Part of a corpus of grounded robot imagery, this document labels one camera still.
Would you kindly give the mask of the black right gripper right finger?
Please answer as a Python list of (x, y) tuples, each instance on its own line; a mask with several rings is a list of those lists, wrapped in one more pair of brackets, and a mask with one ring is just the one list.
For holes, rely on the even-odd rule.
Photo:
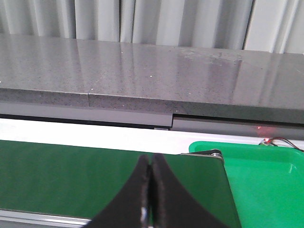
[(152, 213), (155, 228), (226, 228), (181, 184), (162, 154), (152, 157)]

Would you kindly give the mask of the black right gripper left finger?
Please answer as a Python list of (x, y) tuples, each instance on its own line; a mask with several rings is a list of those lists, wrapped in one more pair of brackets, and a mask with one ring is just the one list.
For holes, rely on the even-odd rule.
[(149, 226), (149, 157), (141, 155), (124, 186), (90, 222), (89, 228), (147, 228)]

